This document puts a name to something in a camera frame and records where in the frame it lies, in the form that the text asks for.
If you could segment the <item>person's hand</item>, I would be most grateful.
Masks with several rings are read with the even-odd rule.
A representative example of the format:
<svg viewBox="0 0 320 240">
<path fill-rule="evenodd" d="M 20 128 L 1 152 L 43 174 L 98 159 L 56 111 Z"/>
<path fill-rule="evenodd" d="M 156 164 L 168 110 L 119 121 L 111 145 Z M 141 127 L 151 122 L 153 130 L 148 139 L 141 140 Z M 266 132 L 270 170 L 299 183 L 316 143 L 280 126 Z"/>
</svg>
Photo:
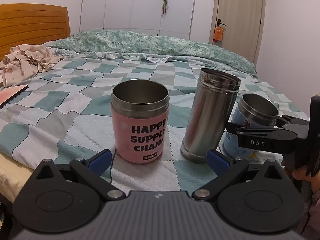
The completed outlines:
<svg viewBox="0 0 320 240">
<path fill-rule="evenodd" d="M 306 175 L 308 170 L 307 166 L 300 167 L 294 171 L 289 171 L 286 167 L 286 163 L 284 159 L 281 162 L 281 166 L 283 167 L 284 172 L 290 178 L 310 182 L 311 191 L 313 192 L 312 201 L 313 201 L 313 204 L 317 205 L 317 202 L 319 201 L 319 172 L 313 177 L 311 175 L 307 176 Z"/>
</svg>

